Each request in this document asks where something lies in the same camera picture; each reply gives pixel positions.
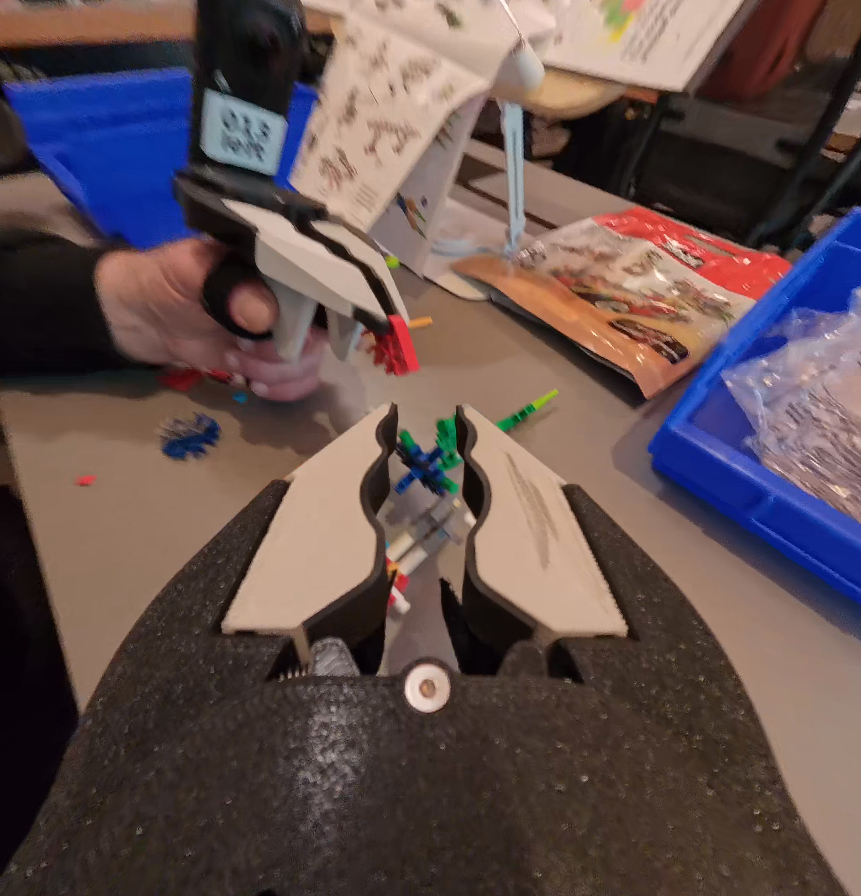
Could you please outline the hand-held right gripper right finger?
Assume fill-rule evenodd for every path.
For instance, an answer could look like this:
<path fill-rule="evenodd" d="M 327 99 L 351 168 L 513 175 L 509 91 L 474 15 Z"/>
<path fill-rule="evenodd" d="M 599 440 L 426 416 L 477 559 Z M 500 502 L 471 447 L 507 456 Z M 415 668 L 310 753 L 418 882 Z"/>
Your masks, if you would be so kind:
<path fill-rule="evenodd" d="M 628 636 L 569 484 L 469 405 L 456 412 L 466 539 L 462 609 L 481 640 Z"/>

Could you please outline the blue labelled bin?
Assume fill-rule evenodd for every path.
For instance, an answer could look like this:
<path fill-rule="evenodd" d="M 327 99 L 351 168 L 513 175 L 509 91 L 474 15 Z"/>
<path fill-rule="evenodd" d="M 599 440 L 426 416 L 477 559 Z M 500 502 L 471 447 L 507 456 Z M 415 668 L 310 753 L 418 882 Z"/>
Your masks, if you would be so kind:
<path fill-rule="evenodd" d="M 198 233 L 177 202 L 194 69 L 80 74 L 8 84 L 35 160 L 103 238 L 151 249 Z"/>

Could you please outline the person's dark clothed body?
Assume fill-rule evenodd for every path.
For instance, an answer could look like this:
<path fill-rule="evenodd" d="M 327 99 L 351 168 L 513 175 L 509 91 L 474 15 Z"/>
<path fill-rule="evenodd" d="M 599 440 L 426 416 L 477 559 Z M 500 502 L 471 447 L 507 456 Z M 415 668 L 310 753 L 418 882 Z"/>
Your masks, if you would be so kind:
<path fill-rule="evenodd" d="M 29 833 L 78 706 L 21 501 L 0 486 L 0 874 Z"/>

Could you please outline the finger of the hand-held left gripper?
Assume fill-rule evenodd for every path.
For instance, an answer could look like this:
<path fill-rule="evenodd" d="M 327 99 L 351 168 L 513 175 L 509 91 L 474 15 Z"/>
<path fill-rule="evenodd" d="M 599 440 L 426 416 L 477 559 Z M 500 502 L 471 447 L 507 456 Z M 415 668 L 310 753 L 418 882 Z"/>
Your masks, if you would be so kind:
<path fill-rule="evenodd" d="M 260 273 L 367 326 L 388 324 L 388 313 L 353 262 L 302 235 L 278 213 L 231 199 L 223 203 L 255 229 L 255 262 Z"/>
<path fill-rule="evenodd" d="M 378 244 L 339 218 L 311 220 L 311 298 L 371 332 L 409 322 L 404 301 Z"/>

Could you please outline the blue and grey connector pair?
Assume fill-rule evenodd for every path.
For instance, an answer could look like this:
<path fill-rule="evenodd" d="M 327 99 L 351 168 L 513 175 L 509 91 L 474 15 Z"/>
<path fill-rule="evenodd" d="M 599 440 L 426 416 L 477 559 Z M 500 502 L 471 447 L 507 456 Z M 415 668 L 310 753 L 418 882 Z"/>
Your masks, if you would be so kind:
<path fill-rule="evenodd" d="M 188 417 L 165 421 L 158 431 L 163 456 L 174 461 L 204 457 L 222 436 L 219 423 L 196 412 Z"/>

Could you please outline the printed task card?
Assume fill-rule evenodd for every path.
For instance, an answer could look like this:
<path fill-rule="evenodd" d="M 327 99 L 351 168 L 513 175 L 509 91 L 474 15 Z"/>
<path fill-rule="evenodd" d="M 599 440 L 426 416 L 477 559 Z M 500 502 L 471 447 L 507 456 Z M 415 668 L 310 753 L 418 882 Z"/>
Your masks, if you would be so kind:
<path fill-rule="evenodd" d="M 571 1 L 556 5 L 544 65 L 684 93 L 702 84 L 757 1 Z"/>

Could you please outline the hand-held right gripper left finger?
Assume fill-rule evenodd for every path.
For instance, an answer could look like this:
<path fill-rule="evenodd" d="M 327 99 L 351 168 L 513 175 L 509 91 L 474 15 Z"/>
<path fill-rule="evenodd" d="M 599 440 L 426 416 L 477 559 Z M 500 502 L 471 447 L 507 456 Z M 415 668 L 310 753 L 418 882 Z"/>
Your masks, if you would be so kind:
<path fill-rule="evenodd" d="M 371 636 L 388 605 L 386 536 L 398 409 L 381 404 L 289 474 L 222 621 L 225 634 Z"/>

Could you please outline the blue storage bin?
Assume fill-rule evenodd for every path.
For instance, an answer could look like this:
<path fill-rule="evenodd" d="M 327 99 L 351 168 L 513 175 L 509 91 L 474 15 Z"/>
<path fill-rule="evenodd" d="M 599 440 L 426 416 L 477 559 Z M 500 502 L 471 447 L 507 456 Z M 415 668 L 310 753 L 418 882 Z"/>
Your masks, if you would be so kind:
<path fill-rule="evenodd" d="M 649 444 L 652 466 L 861 606 L 861 524 L 765 468 L 723 380 L 778 349 L 779 322 L 840 313 L 861 287 L 861 208 L 852 210 L 717 344 Z"/>

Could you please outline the clear plastic bag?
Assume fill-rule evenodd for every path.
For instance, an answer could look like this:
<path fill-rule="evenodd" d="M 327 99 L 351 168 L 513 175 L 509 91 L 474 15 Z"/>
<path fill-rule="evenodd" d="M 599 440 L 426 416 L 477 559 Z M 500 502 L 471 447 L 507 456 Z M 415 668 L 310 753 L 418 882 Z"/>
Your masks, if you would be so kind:
<path fill-rule="evenodd" d="M 769 332 L 783 343 L 721 377 L 763 466 L 861 524 L 861 286 L 844 312 L 803 308 Z"/>

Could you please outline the colourful toy construction model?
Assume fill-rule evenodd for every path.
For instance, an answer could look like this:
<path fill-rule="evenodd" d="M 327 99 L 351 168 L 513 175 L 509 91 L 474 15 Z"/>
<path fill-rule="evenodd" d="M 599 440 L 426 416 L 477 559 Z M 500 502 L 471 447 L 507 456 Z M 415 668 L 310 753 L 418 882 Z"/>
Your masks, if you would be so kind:
<path fill-rule="evenodd" d="M 463 461 L 455 417 L 437 420 L 435 445 L 428 452 L 408 431 L 401 430 L 395 453 L 406 467 L 393 486 L 395 496 L 402 497 L 418 485 L 436 499 L 386 544 L 388 611 L 404 616 L 411 609 L 405 592 L 412 575 L 444 546 L 463 545 L 476 521 L 461 497 L 459 485 L 449 476 Z"/>

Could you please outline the printed instruction booklet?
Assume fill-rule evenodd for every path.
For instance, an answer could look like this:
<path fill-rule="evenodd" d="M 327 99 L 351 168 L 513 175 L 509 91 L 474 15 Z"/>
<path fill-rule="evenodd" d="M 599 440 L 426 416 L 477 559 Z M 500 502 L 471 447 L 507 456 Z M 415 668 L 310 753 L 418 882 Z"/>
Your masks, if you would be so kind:
<path fill-rule="evenodd" d="M 342 2 L 293 188 L 359 230 L 391 205 L 452 115 L 543 78 L 545 2 Z"/>

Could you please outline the white document stand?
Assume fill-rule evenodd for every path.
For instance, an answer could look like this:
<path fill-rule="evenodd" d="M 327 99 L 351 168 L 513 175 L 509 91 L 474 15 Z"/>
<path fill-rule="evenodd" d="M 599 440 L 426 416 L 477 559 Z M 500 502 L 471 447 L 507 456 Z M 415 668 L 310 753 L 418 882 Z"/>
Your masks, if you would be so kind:
<path fill-rule="evenodd" d="M 473 147 L 471 131 L 486 100 L 479 95 L 449 115 L 369 234 L 412 273 L 450 294 L 489 300 L 492 288 L 462 277 L 455 263 L 477 254 L 509 258 L 524 239 L 526 113 L 546 120 L 584 118 L 625 92 L 623 84 L 544 69 L 532 44 L 521 37 L 492 84 L 504 139 L 508 223 L 450 197 Z"/>

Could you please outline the person's left hand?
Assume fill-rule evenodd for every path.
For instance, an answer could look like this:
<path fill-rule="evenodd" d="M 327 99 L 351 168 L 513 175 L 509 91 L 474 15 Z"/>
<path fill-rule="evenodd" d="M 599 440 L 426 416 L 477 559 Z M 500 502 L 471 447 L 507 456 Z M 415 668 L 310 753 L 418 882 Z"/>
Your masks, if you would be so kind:
<path fill-rule="evenodd" d="M 300 357 L 279 358 L 272 342 L 232 335 L 207 313 L 202 290 L 225 254 L 209 238 L 147 252 L 105 253 L 93 282 L 117 350 L 130 360 L 217 370 L 247 381 L 262 399 L 303 399 L 320 386 L 322 332 L 308 335 Z"/>

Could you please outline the person's left forearm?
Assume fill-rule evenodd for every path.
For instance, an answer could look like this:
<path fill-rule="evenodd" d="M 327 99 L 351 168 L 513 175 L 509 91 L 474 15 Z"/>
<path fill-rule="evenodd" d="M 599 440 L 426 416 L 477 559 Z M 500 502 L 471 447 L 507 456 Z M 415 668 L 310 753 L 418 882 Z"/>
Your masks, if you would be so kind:
<path fill-rule="evenodd" d="M 52 234 L 0 230 L 0 379 L 130 368 L 95 285 L 108 250 Z"/>

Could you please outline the orange toy set package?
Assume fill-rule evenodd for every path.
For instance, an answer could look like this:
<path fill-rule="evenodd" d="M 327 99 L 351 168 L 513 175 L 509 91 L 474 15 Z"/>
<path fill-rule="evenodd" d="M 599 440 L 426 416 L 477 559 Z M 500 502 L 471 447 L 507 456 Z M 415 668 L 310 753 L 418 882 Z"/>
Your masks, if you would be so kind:
<path fill-rule="evenodd" d="M 699 366 L 791 268 L 639 206 L 454 264 L 626 375 L 645 399 Z"/>

